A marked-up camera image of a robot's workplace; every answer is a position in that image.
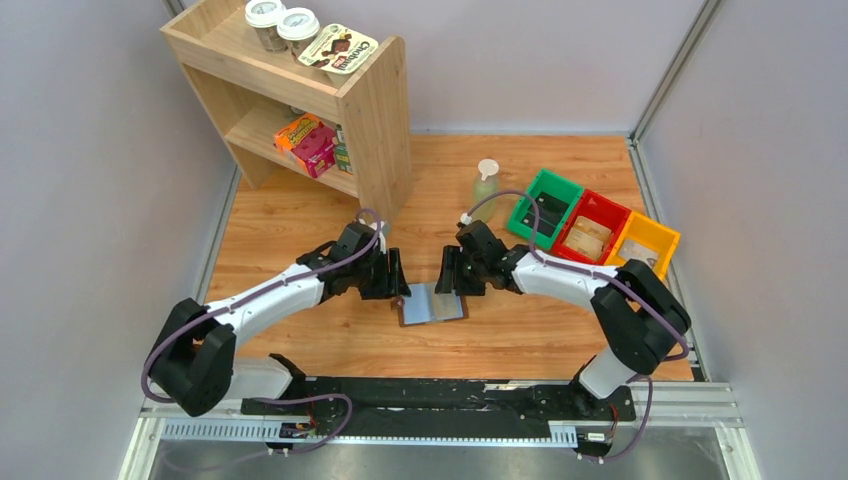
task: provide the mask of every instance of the plastic bin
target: plastic bin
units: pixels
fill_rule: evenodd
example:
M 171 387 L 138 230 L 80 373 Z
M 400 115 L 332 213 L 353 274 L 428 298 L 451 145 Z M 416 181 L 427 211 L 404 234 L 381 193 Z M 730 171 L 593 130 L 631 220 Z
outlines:
M 536 199 L 542 216 L 536 234 L 536 245 L 548 250 L 583 194 L 583 187 L 550 170 L 542 169 L 536 174 L 527 193 Z M 530 233 L 533 231 L 533 207 L 528 199 L 522 197 L 518 201 L 506 228 L 519 237 L 530 239 Z
M 664 279 L 671 263 L 671 256 L 680 242 L 680 233 L 651 220 L 641 213 L 632 212 L 618 237 L 618 241 L 615 242 L 612 252 L 607 257 L 607 265 L 624 265 L 627 258 L 623 258 L 622 255 L 625 257 L 629 255 L 622 252 L 622 248 L 626 246 L 628 240 L 659 254 L 656 263 L 651 268 L 661 280 Z
M 574 222 L 577 220 L 577 217 L 581 216 L 598 222 L 612 231 L 609 239 L 604 245 L 601 256 L 597 260 L 592 260 L 591 258 L 572 250 L 565 245 L 565 239 L 568 237 L 568 232 L 570 232 L 572 227 L 574 227 Z M 609 257 L 612 252 L 613 247 L 615 247 L 615 243 L 621 235 L 621 232 L 624 230 L 624 226 L 627 224 L 627 220 L 629 218 L 629 208 L 622 207 L 603 195 L 586 189 L 583 192 L 583 196 L 580 197 L 580 201 L 577 202 L 574 211 L 572 211 L 571 215 L 569 215 L 562 230 L 560 230 L 556 242 L 554 242 L 553 248 L 551 249 L 551 253 L 561 258 L 574 260 L 575 262 L 603 265 L 607 257 Z

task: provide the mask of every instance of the white bottle cap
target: white bottle cap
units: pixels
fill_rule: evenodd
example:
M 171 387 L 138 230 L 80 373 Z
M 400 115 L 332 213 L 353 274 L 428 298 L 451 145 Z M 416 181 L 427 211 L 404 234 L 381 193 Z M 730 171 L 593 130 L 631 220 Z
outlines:
M 498 162 L 492 160 L 491 158 L 484 158 L 483 160 L 480 160 L 480 163 L 477 164 L 477 170 L 479 170 L 480 175 L 483 176 L 481 180 L 485 180 L 491 177 L 492 175 L 497 175 L 498 170 L 500 170 L 500 168 L 501 167 L 498 165 Z
M 321 25 L 308 8 L 290 8 L 277 22 L 277 33 L 286 40 L 304 40 L 318 33 Z
M 280 0 L 250 0 L 244 7 L 244 19 L 253 28 L 273 27 L 285 11 Z

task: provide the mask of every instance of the gray wall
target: gray wall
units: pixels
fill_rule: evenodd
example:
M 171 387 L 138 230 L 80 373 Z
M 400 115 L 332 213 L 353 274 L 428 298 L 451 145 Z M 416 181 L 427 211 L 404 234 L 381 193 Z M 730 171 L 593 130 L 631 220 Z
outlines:
M 848 4 L 727 1 L 645 144 L 767 479 L 844 478 Z
M 117 475 L 232 162 L 155 0 L 0 5 L 0 478 Z
M 416 130 L 630 131 L 702 0 L 302 0 L 406 39 Z

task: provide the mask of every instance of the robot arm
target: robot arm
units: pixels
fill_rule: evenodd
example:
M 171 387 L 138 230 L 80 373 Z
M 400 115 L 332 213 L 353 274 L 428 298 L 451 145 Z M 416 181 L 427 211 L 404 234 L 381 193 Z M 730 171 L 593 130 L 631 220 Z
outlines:
M 691 320 L 654 272 L 643 262 L 622 267 L 586 265 L 531 254 L 527 245 L 507 249 L 485 223 L 460 224 L 461 247 L 446 246 L 436 293 L 484 295 L 486 284 L 518 294 L 546 295 L 583 307 L 598 317 L 609 346 L 575 377 L 575 396 L 588 409 L 600 405 L 636 375 L 650 375 L 677 343 L 644 309 L 634 311 L 628 297 L 609 279 L 627 285 L 683 335 Z M 565 265 L 555 267 L 549 260 Z
M 262 371 L 253 366 L 251 373 L 263 373 L 261 380 L 240 381 L 239 374 L 242 380 L 249 375 L 238 368 L 234 372 L 236 350 L 281 319 L 341 295 L 350 287 L 356 287 L 363 300 L 409 296 L 399 250 L 386 250 L 380 239 L 363 255 L 344 264 L 356 252 L 368 248 L 375 235 L 374 228 L 351 222 L 338 241 L 302 255 L 280 275 L 243 293 L 206 307 L 192 299 L 179 302 L 171 310 L 154 350 L 190 322 L 208 316 L 208 312 L 220 313 L 168 345 L 154 359 L 150 378 L 191 416 L 208 412 L 234 394 L 240 398 L 282 394 L 290 379 L 285 369 L 278 366 L 273 370 L 272 366 Z M 301 278 L 288 281 L 296 276 Z

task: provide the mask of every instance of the gray floor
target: gray floor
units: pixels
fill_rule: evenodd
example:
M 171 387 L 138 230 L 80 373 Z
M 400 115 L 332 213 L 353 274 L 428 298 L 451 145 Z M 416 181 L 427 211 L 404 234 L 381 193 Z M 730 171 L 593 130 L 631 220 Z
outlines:
M 632 430 L 620 429 L 621 448 Z M 262 457 L 206 473 L 181 473 L 161 462 L 182 467 L 227 463 L 262 451 L 256 444 L 227 442 L 163 442 L 152 479 L 297 480 L 455 480 L 455 479 L 726 479 L 718 441 L 712 429 L 649 428 L 632 454 L 606 465 L 578 461 L 573 452 L 550 448 L 413 447 L 328 445 L 303 456 Z

